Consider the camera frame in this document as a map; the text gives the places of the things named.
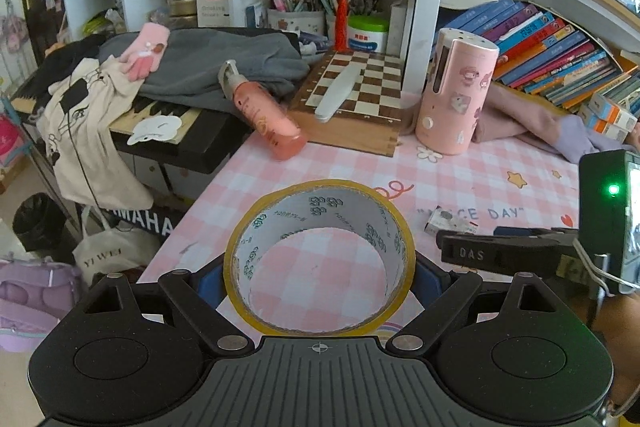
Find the person right hand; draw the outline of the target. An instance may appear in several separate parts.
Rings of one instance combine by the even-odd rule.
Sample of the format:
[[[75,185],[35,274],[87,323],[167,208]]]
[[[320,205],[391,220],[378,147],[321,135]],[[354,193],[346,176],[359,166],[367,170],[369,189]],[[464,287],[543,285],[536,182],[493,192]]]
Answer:
[[[614,363],[611,399],[624,404],[639,386],[639,294],[606,298],[592,329],[603,336]]]

